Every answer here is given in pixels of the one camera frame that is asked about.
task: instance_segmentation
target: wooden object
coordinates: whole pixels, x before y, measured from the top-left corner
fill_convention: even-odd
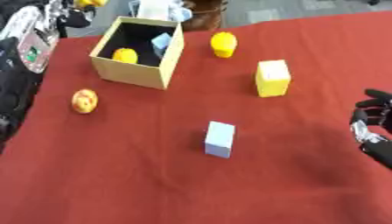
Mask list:
[[[193,18],[182,25],[184,31],[213,31],[221,27],[222,12],[226,9],[226,0],[187,1]]]

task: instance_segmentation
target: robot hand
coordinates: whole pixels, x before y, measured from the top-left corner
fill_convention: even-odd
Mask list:
[[[368,129],[371,125],[381,126],[392,134],[392,94],[374,89],[367,89],[365,94],[373,99],[356,104],[350,121],[351,131],[363,152],[392,169],[392,142]]]

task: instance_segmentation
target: robotic arm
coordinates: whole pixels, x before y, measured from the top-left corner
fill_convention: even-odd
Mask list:
[[[0,153],[19,129],[66,27],[89,26],[105,0],[0,0]]]
[[[368,129],[368,126],[379,125],[392,134],[392,94],[374,89],[367,89],[365,94],[373,99],[356,104],[350,121],[351,131],[364,153],[392,169],[392,142]]]

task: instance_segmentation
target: white box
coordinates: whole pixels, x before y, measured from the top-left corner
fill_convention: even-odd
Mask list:
[[[206,154],[230,158],[235,135],[235,126],[221,122],[210,122],[206,134]]]

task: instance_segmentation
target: orange ball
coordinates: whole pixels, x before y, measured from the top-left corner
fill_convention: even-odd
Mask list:
[[[98,95],[91,89],[82,89],[72,98],[72,108],[81,114],[88,114],[95,110],[98,104]]]

